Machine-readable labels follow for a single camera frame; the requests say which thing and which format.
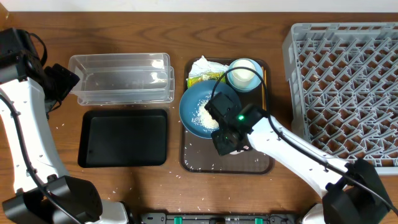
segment white shreds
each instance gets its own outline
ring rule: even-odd
[[[211,95],[207,95],[205,100],[200,100],[198,103],[198,110],[195,117],[192,118],[192,123],[201,125],[206,129],[218,128],[217,121],[213,120],[209,112],[205,109],[205,105],[209,102]]]

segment brown tray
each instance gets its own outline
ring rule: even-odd
[[[187,78],[194,61],[192,59],[185,66],[184,91],[187,90]],[[231,64],[235,59],[208,58],[212,62]],[[264,68],[266,83],[269,80],[269,67],[263,60],[255,60]],[[263,106],[262,86],[259,85],[248,93],[236,92],[241,100],[242,108],[252,103]],[[180,150],[180,163],[184,169],[190,172],[205,172],[219,174],[266,174],[272,170],[275,160],[262,152],[251,150],[238,155],[219,156],[211,139],[203,139],[192,134],[182,126],[182,142]]]

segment robotic arm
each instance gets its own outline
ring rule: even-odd
[[[68,176],[46,114],[56,109],[57,102],[62,103],[78,79],[60,65],[43,70],[47,53],[39,59],[31,35],[15,29],[0,32],[0,115],[12,152],[16,192],[14,198],[3,202],[6,216],[16,223],[73,223],[71,216],[78,223],[130,222],[123,204],[100,200],[91,182]],[[221,156],[254,148],[272,156],[314,188],[323,206],[314,207],[304,217],[304,224],[378,223],[389,211],[382,200],[391,201],[367,162],[347,164],[328,155],[286,130],[260,108],[248,106],[238,111],[222,93],[212,98],[206,109],[220,125],[212,138]],[[343,191],[352,180],[376,192],[382,200],[358,186]]]

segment food package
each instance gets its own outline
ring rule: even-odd
[[[227,70],[227,65],[217,62],[209,62],[205,56],[201,56],[201,58],[192,65],[192,69],[188,74],[187,86],[190,88],[194,84],[204,80],[218,80],[219,77]]]

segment white wall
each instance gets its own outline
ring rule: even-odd
[[[398,12],[398,0],[0,0],[8,11]]]

